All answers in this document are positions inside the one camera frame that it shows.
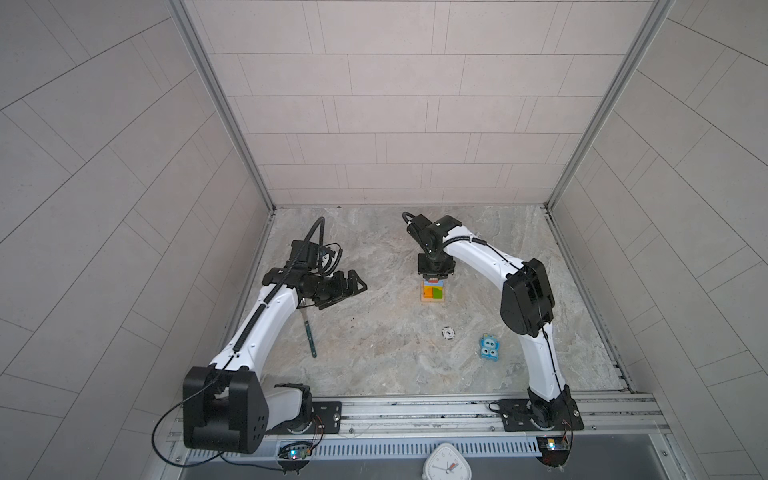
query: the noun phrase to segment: robotic arm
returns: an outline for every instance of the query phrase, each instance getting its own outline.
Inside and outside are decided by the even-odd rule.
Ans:
[[[334,272],[342,249],[334,252],[323,245],[324,223],[319,218],[304,240],[291,243],[290,260],[264,276],[256,305],[232,340],[208,367],[192,367],[184,378],[184,444],[188,448],[253,453],[264,433],[276,425],[298,433],[312,422],[309,386],[282,384],[263,389],[261,379],[280,330],[305,299],[322,310],[368,289],[355,270],[348,272],[348,278]],[[317,227],[319,243],[312,243]]]
[[[544,265],[496,250],[477,238],[455,218],[446,215],[432,222],[423,215],[402,214],[408,233],[424,253],[419,273],[425,279],[445,279],[459,258],[491,280],[502,292],[502,321],[518,334],[528,365],[528,416],[540,429],[553,429],[569,420],[575,407],[560,372],[552,336],[552,295]]]

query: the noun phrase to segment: gray surface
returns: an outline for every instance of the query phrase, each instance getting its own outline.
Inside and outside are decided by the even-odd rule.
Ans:
[[[310,308],[318,357],[313,359],[298,313],[280,333],[264,367],[264,384],[304,382],[315,396],[524,391],[528,372],[516,335],[498,316],[501,293],[457,262],[444,303],[419,300],[419,249],[400,217],[409,210],[437,220],[451,214],[511,255],[536,257],[554,291],[555,350],[573,390],[621,388],[615,369],[576,290],[540,207],[361,207],[278,210],[257,279],[283,266],[290,242],[326,218],[325,242],[344,249],[340,270],[354,269],[369,290],[326,310]],[[247,302],[253,307],[257,283]],[[456,338],[444,340],[452,326]],[[491,333],[500,361],[478,358]]]
[[[302,480],[326,478],[413,479],[421,478],[424,459],[315,461],[301,471]],[[578,437],[564,471],[547,468],[533,458],[467,458],[473,478],[558,480],[621,478],[655,480],[667,478],[647,435],[590,435]],[[211,462],[187,468],[183,480],[239,480],[245,478],[283,478],[280,472]]]

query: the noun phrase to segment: beige wall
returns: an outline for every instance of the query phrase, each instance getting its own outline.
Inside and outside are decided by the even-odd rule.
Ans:
[[[0,477],[136,480],[267,210],[162,0],[2,11]]]
[[[650,2],[186,5],[278,204],[529,204]]]
[[[768,2],[678,0],[554,208],[702,478],[768,478]]]

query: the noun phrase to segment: white alarm clock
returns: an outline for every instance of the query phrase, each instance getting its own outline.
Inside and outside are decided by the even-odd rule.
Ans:
[[[470,480],[472,470],[450,443],[438,445],[424,464],[424,480]]]

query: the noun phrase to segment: blue toy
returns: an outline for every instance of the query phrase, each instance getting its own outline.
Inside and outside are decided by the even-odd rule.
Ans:
[[[480,339],[480,358],[498,361],[498,339],[496,335],[484,334]]]

